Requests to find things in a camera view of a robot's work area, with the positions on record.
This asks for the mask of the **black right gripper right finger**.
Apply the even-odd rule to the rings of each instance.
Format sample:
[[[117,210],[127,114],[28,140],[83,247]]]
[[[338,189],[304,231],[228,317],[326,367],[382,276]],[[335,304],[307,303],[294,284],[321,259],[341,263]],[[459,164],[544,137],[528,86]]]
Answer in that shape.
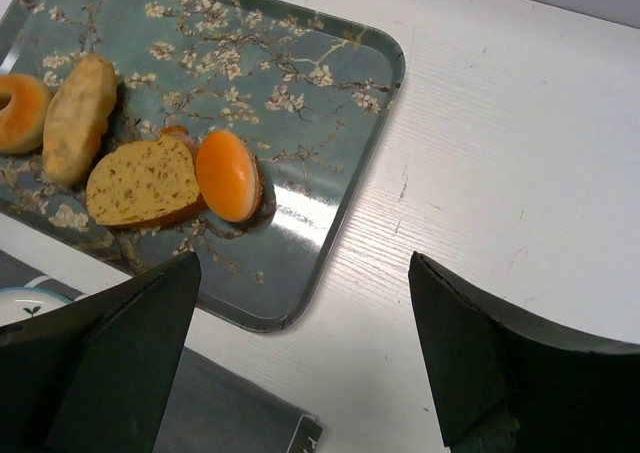
[[[639,348],[498,298],[414,253],[411,303],[453,452],[635,452]]]

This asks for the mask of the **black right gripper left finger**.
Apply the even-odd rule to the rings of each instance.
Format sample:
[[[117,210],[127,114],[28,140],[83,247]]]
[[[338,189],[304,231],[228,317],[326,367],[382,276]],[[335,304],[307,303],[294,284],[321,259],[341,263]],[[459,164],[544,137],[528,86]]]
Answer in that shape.
[[[2,451],[152,451],[200,280],[183,253],[2,327]]]

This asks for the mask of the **orange ring donut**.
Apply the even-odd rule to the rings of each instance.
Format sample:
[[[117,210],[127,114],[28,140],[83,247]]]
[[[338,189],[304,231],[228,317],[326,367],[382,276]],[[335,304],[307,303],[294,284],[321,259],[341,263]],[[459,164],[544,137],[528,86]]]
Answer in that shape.
[[[51,89],[40,79],[20,73],[1,76],[1,152],[23,154],[43,143]]]

